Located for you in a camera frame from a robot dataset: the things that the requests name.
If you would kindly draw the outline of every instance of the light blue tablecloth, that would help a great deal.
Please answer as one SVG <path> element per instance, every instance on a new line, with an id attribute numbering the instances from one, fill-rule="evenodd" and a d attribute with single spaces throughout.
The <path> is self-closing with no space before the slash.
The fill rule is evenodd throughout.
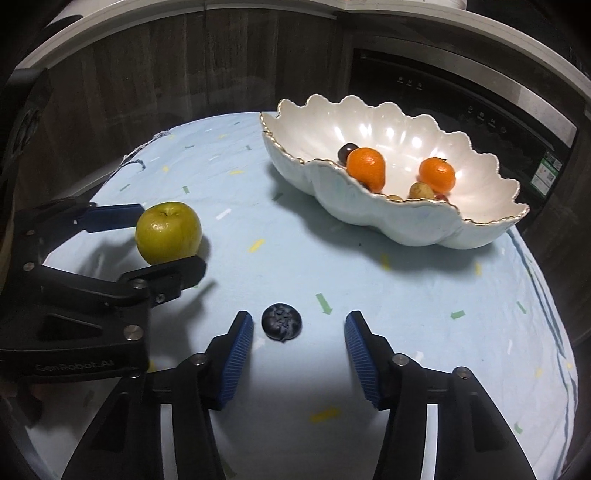
<path id="1" fill-rule="evenodd" d="M 173 128 L 128 160 L 141 163 L 122 168 L 94 201 L 146 208 L 185 202 L 205 235 L 204 280 L 152 311 L 156 366 L 173 367 L 204 350 L 240 309 L 256 321 L 236 397 L 213 416 L 228 478 L 372 478 L 387 413 L 364 399 L 349 363 L 343 322 L 354 309 L 396 352 L 424 367 L 472 369 L 538 480 L 557 477 L 573 430 L 576 369 L 548 287 L 517 230 L 486 247 L 455 251 L 402 247 L 341 223 L 277 174 L 255 113 Z M 108 280 L 146 266 L 133 229 L 82 232 L 46 263 Z M 303 318 L 301 335 L 285 344 L 267 339 L 260 325 L 263 310 L 279 301 Z M 30 430 L 56 475 L 112 384 L 65 387 Z M 164 463 L 174 478 L 170 412 L 163 429 Z M 433 478 L 436 438 L 431 408 L 425 479 Z"/>

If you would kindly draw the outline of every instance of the yellow confetti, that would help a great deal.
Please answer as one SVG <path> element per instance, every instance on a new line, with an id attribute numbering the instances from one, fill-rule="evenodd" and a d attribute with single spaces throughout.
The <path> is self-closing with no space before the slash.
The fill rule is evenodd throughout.
<path id="1" fill-rule="evenodd" d="M 252 247 L 250 247 L 248 249 L 248 251 L 249 252 L 256 252 L 263 243 L 265 243 L 265 241 L 262 238 L 260 240 L 257 240 L 256 242 L 254 242 Z"/>
<path id="2" fill-rule="evenodd" d="M 326 420 L 335 419 L 340 417 L 340 408 L 330 407 L 320 413 L 316 413 L 315 415 L 310 416 L 310 421 L 312 423 L 321 423 Z"/>
<path id="3" fill-rule="evenodd" d="M 384 270 L 390 270 L 390 260 L 386 254 L 380 256 L 380 262 Z"/>

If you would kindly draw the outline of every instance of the orange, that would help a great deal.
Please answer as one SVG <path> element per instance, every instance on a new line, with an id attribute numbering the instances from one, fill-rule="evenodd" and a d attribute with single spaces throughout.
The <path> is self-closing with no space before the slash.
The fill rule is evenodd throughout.
<path id="1" fill-rule="evenodd" d="M 386 183 L 386 162 L 373 148 L 356 148 L 347 157 L 347 173 L 370 192 L 379 193 Z"/>
<path id="2" fill-rule="evenodd" d="M 445 194 L 454 188 L 456 172 L 444 158 L 431 157 L 421 162 L 418 179 L 429 185 L 434 192 Z"/>

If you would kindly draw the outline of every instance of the small potato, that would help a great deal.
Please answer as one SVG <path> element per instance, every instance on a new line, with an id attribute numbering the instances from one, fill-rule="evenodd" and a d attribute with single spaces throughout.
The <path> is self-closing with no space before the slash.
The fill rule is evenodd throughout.
<path id="1" fill-rule="evenodd" d="M 409 199 L 433 199 L 435 198 L 435 192 L 433 189 L 423 182 L 416 182 L 410 187 L 410 191 L 408 192 Z"/>

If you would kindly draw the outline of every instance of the screw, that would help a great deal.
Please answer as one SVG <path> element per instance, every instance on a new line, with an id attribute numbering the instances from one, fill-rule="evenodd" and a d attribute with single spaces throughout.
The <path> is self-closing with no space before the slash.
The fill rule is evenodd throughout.
<path id="1" fill-rule="evenodd" d="M 472 376 L 472 373 L 466 367 L 458 367 L 456 374 L 458 377 L 463 378 L 464 380 Z"/>
<path id="2" fill-rule="evenodd" d="M 394 362 L 399 367 L 404 367 L 404 365 L 408 365 L 409 361 L 410 360 L 408 359 L 408 357 L 403 353 L 396 353 L 392 356 L 392 362 Z"/>
<path id="3" fill-rule="evenodd" d="M 207 362 L 207 355 L 205 355 L 205 353 L 195 353 L 189 357 L 189 361 L 198 367 L 199 365 L 204 365 Z"/>
<path id="4" fill-rule="evenodd" d="M 135 278 L 131 281 L 131 284 L 133 288 L 137 288 L 138 290 L 148 286 L 148 282 L 146 282 L 143 278 Z"/>
<path id="5" fill-rule="evenodd" d="M 123 335 L 131 341 L 139 340 L 144 336 L 144 329 L 139 325 L 128 325 L 123 329 Z"/>

